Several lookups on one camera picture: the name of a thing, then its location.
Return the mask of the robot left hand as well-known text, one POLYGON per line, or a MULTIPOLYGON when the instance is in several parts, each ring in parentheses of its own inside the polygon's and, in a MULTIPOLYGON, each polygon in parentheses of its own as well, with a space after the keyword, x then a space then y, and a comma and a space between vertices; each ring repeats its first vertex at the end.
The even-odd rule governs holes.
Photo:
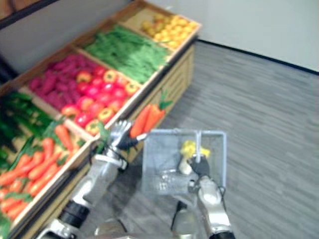
POLYGON ((127 150, 136 146, 148 137, 147 133, 130 137, 130 130, 132 126, 133 123, 129 120, 120 120, 116 122, 111 128, 108 145, 111 148, 116 148, 118 150, 127 150))

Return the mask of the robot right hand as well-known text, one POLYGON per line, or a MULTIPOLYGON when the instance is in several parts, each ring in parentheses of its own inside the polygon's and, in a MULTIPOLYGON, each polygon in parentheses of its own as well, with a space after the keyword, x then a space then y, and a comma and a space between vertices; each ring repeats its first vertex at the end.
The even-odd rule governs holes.
POLYGON ((204 154, 200 155, 200 161, 196 162, 197 155, 193 155, 187 160, 192 170, 198 175, 199 178, 210 175, 210 166, 207 161, 207 157, 204 154))

